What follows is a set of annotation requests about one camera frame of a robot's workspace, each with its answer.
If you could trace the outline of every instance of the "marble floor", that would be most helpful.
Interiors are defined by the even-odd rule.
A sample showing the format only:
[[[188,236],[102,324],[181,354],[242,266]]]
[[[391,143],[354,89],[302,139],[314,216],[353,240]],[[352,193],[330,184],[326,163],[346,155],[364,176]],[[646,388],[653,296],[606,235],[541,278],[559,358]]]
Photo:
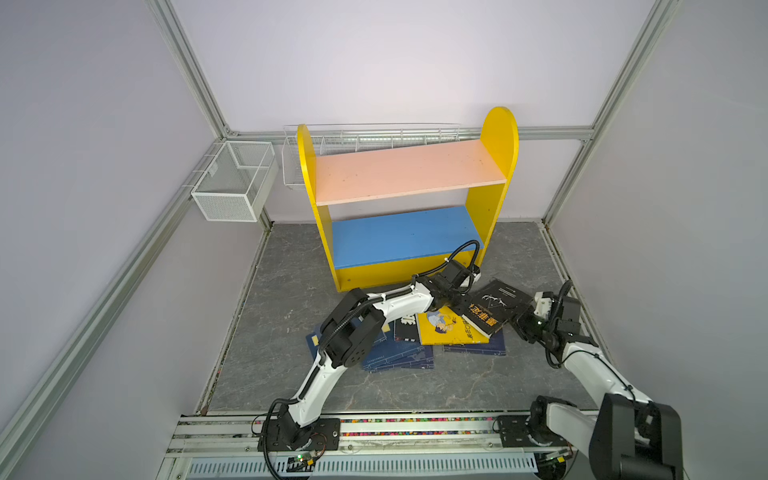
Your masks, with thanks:
[[[482,264],[484,285],[499,278],[533,294],[561,281],[535,223],[498,223]],[[336,292],[314,225],[277,224],[230,344],[209,412],[266,411],[296,393],[311,366],[305,336],[343,295]],[[344,373],[324,412],[386,410],[525,410],[538,395],[595,408],[565,369],[550,368],[544,350],[504,327],[507,356],[444,353],[435,369]]]

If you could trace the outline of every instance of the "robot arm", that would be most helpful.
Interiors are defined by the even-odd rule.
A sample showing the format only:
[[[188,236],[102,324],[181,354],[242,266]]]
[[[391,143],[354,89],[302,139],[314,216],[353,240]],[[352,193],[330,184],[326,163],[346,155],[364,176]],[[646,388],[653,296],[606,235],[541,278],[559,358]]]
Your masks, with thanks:
[[[354,289],[344,296],[321,326],[318,353],[299,391],[290,400],[276,400],[282,406],[276,425],[279,442],[274,445],[298,450],[310,444],[313,427],[323,424],[317,420],[326,398],[347,368],[368,355],[385,322],[444,305],[459,315],[465,312],[466,293],[480,270],[474,257],[469,266],[453,257],[471,243],[459,247],[441,266],[415,275],[401,289],[368,294]],[[476,255],[479,243],[475,243]],[[581,304],[566,296],[570,288],[569,280],[557,295],[537,293],[529,313],[515,318],[512,325],[522,339],[545,348],[550,366],[571,371],[601,406],[600,413],[593,420],[569,402],[539,396],[531,405],[531,434],[554,433],[568,440],[590,459],[598,480],[681,480],[680,417],[670,406],[655,403],[632,387],[592,338],[581,335]],[[263,435],[271,423],[265,422]],[[268,462],[266,440],[263,451]]]
[[[592,338],[581,335],[581,303],[566,296],[571,285],[568,280],[558,295],[537,293],[533,313],[513,327],[545,348],[550,366],[572,372],[600,412],[593,420],[569,402],[540,396],[531,406],[531,434],[553,432],[568,440],[590,459],[598,480],[682,479],[679,415],[635,389]]]
[[[469,266],[454,260],[470,245],[475,245],[475,254]],[[292,449],[307,444],[336,382],[349,367],[366,358],[384,323],[444,305],[460,313],[468,304],[466,293],[480,277],[475,265],[478,249],[477,240],[461,245],[441,266],[415,275],[403,288],[384,293],[348,292],[320,327],[320,343],[310,372],[290,403],[278,412],[282,443]]]

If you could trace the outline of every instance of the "wire rack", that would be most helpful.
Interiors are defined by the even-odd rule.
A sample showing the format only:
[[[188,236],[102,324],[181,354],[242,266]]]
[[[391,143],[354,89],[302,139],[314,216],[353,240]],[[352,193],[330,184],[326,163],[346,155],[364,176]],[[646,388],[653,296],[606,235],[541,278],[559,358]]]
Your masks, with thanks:
[[[276,176],[270,142],[225,141],[192,197],[207,220],[257,222]]]
[[[307,125],[317,156],[359,151],[416,147],[459,140],[457,124],[367,124]],[[283,182],[294,190],[305,190],[296,141],[298,125],[283,128]]]

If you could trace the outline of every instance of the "wooden shelf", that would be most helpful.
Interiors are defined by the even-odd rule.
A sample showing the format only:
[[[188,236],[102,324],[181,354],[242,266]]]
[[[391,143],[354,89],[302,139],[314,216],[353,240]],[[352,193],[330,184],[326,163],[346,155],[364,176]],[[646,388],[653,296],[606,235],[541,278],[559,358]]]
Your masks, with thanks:
[[[480,140],[317,157],[310,130],[296,133],[306,194],[338,291],[407,282],[478,240],[480,266],[502,211],[520,138],[507,108],[489,111]],[[329,205],[467,188],[462,207],[333,221]],[[458,253],[469,265],[472,248]]]
[[[342,269],[448,255],[468,240],[482,248],[463,206],[342,220],[333,222],[333,265]]]
[[[505,184],[480,140],[317,158],[316,205]]]

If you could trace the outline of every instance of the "pink shelf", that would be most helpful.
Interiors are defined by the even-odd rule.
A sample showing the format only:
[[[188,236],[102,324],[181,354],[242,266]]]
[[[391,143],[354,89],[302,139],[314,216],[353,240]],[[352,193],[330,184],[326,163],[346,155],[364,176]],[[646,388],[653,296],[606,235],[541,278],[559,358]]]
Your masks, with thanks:
[[[504,184],[480,140],[317,158],[317,205]]]

